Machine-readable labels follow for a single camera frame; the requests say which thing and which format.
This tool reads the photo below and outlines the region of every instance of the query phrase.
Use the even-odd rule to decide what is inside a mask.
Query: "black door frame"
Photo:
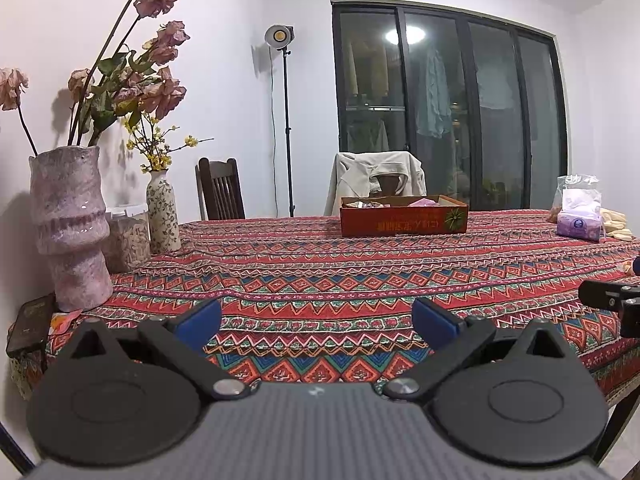
[[[520,94],[520,116],[522,118],[523,131],[523,189],[520,206],[529,208],[530,190],[531,190],[531,143],[530,143],[530,122],[529,122],[529,102],[527,98],[527,86],[524,79],[524,67],[522,65],[522,55],[520,53],[520,41],[518,38],[527,38],[546,44],[551,56],[552,73],[554,80],[554,91],[556,98],[556,107],[558,110],[558,137],[559,137],[559,155],[560,168],[559,174],[566,174],[568,171],[568,145],[566,130],[566,110],[564,106],[564,92],[562,89],[562,77],[560,72],[558,52],[554,38],[535,32],[525,27],[519,27],[513,23],[508,23],[498,18],[489,18],[477,16],[463,10],[446,10],[432,9],[431,7],[415,6],[411,4],[390,4],[386,2],[335,2],[333,6],[333,23],[334,23],[334,57],[336,72],[336,93],[338,105],[338,123],[339,123],[339,140],[340,150],[344,151],[346,145],[346,96],[344,85],[344,63],[342,58],[342,37],[340,30],[340,15],[344,12],[376,12],[381,14],[395,14],[396,28],[398,30],[399,49],[401,59],[401,73],[403,76],[403,91],[405,104],[405,129],[406,144],[405,149],[414,152],[416,142],[416,124],[415,124],[415,96],[408,89],[411,88],[412,74],[407,70],[406,59],[408,58],[408,43],[406,39],[406,17],[405,14],[424,14],[440,18],[454,20],[458,33],[458,41],[460,43],[460,54],[462,56],[463,73],[465,76],[465,87],[468,107],[468,129],[469,129],[469,145],[470,145],[470,164],[471,164],[471,197],[470,208],[472,210],[482,210],[485,208],[482,200],[482,124],[480,118],[478,81],[476,79],[476,62],[474,59],[473,44],[471,41],[471,33],[469,23],[479,23],[488,27],[500,28],[509,33],[511,43],[513,45],[514,59],[516,63],[516,72],[518,77],[518,90]]]

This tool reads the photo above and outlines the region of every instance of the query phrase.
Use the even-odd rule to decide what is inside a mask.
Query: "beige jacket on chair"
[[[427,194],[422,165],[409,152],[337,153],[324,215],[339,214],[342,197],[366,198],[370,193],[380,191],[379,175],[399,177],[396,195]]]

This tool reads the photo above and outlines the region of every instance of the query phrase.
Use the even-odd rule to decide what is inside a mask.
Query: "black cable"
[[[278,186],[276,184],[276,119],[273,115],[273,57],[269,47],[269,62],[271,63],[271,126],[273,127],[273,197],[276,201],[276,218],[278,218]]]
[[[33,462],[29,460],[29,457],[25,455],[20,446],[15,443],[15,440],[12,439],[2,424],[0,424],[0,449],[21,475],[24,476],[35,468]]]

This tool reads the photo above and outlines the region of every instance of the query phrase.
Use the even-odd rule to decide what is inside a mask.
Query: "white wall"
[[[603,205],[640,235],[640,0],[606,0],[577,17],[590,82],[596,174]]]
[[[72,70],[91,66],[126,0],[0,0],[0,66],[20,67],[30,77],[23,111],[41,151],[65,142]],[[174,154],[169,177],[181,222],[200,219],[194,166],[201,156],[235,157],[248,216],[272,216],[273,173],[268,114],[256,52],[264,43],[260,0],[179,0],[166,16],[140,22],[127,43],[140,50],[160,23],[183,20],[191,39],[179,48],[172,73],[188,89],[185,100],[165,124],[182,127],[174,145],[187,134],[216,140]],[[118,40],[133,22],[126,15]],[[148,176],[138,157],[127,159],[123,132],[112,127],[100,140],[103,195],[108,205],[145,199]],[[17,308],[51,290],[37,255],[29,220],[30,148],[16,112],[0,111],[0,333],[6,333]],[[8,380],[0,352],[0,421],[30,448],[24,429],[24,403]],[[0,478],[14,475],[11,466]]]
[[[482,12],[556,35],[567,102],[570,167],[593,171],[593,137],[584,65],[573,16],[537,0],[407,0]],[[322,214],[332,161],[338,151],[335,65],[330,0],[264,0],[264,25],[293,25],[289,89],[296,212]],[[287,209],[286,157],[282,119],[282,57],[276,60],[278,202]]]

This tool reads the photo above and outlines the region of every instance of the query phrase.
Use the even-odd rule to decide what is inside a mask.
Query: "patterned tablecloth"
[[[370,381],[382,385],[425,357],[411,304],[429,296],[464,317],[500,327],[551,319],[610,401],[640,378],[640,340],[620,339],[619,320],[577,299],[582,280],[637,283],[618,270],[640,240],[595,244],[558,237],[541,211],[476,212],[461,235],[342,238],[336,218],[195,222],[183,249],[113,276],[102,307],[57,326],[51,361],[86,317],[133,327],[219,298],[210,360],[243,381]],[[33,385],[38,352],[14,360]]]

